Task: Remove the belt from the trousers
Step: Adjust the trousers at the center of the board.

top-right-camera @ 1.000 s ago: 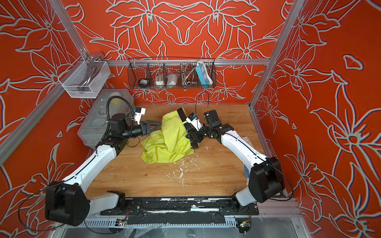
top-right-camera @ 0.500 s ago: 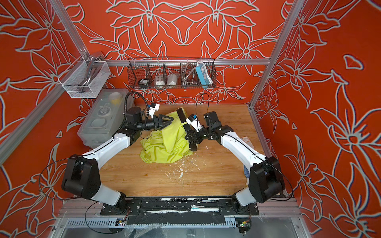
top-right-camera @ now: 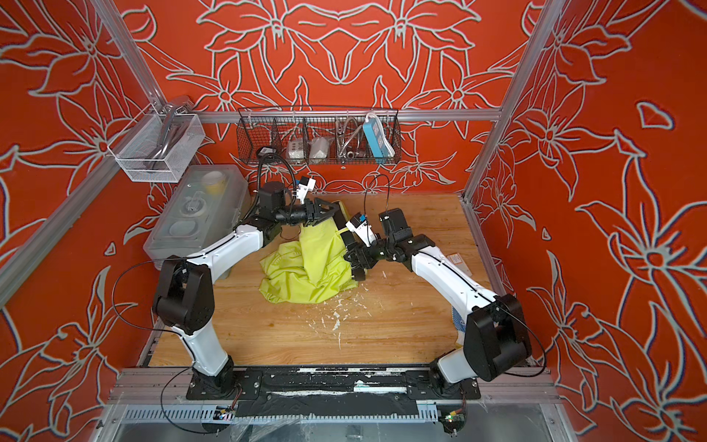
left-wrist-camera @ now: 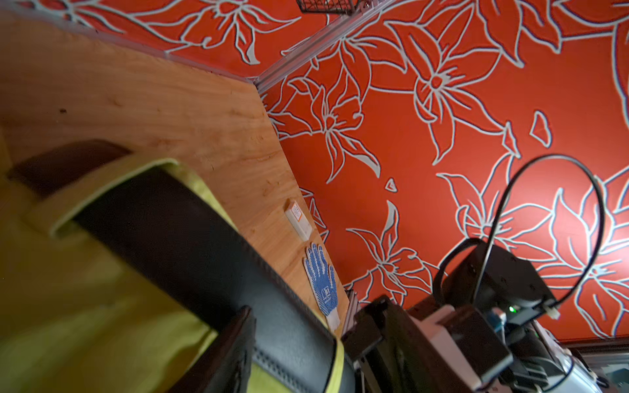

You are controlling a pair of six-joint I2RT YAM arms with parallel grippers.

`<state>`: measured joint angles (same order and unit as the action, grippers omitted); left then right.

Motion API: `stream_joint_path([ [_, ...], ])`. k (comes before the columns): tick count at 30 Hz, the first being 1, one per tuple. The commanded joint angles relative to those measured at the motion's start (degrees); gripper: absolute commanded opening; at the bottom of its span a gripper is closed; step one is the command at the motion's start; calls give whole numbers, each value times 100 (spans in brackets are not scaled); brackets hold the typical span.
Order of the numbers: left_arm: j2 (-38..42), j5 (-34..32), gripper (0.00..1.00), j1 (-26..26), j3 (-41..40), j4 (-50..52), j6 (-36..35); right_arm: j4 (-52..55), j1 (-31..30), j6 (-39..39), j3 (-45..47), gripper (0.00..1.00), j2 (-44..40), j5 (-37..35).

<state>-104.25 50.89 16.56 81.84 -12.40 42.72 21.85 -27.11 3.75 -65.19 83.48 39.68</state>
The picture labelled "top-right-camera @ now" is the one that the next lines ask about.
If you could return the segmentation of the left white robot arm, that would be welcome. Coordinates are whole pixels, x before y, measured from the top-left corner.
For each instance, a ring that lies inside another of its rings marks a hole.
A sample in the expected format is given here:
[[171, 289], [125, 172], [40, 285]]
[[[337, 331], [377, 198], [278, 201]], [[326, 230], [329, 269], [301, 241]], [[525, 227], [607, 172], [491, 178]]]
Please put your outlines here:
[[267, 182], [240, 223], [224, 238], [190, 256], [165, 259], [153, 311], [182, 341], [199, 381], [216, 390], [228, 390], [234, 384], [233, 359], [213, 326], [215, 281], [272, 242], [283, 226], [317, 226], [341, 213], [339, 203], [318, 197], [305, 196], [289, 203], [281, 182]]

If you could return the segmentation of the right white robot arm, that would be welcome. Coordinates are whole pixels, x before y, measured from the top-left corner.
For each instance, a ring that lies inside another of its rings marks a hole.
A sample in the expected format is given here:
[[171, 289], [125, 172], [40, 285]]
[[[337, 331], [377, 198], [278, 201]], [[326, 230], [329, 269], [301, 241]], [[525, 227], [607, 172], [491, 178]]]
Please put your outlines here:
[[511, 295], [497, 295], [464, 274], [429, 237], [412, 233], [403, 211], [379, 215], [384, 234], [377, 235], [362, 214], [334, 217], [344, 233], [344, 259], [353, 279], [381, 261], [400, 263], [423, 278], [453, 307], [465, 327], [462, 348], [438, 357], [434, 372], [447, 384], [466, 379], [491, 381], [523, 362], [532, 353], [530, 330], [521, 304]]

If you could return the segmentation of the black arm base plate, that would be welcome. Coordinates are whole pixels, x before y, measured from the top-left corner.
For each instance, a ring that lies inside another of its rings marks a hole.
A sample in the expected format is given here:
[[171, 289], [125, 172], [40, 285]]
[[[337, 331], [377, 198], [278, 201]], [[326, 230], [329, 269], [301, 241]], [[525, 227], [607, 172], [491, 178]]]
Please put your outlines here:
[[456, 384], [427, 365], [396, 366], [236, 366], [225, 388], [209, 384], [194, 374], [186, 393], [190, 401], [226, 400], [239, 395], [245, 400], [267, 394], [286, 397], [349, 393], [397, 395], [413, 400], [478, 400], [476, 379]]

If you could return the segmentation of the lime green trousers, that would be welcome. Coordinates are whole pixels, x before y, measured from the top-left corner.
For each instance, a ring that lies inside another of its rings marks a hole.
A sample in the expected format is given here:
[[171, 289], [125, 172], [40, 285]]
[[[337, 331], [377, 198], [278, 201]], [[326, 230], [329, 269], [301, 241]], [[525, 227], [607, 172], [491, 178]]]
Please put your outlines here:
[[259, 291], [271, 303], [320, 304], [358, 287], [344, 254], [341, 229], [332, 219], [301, 228], [296, 241], [284, 242], [260, 261]]

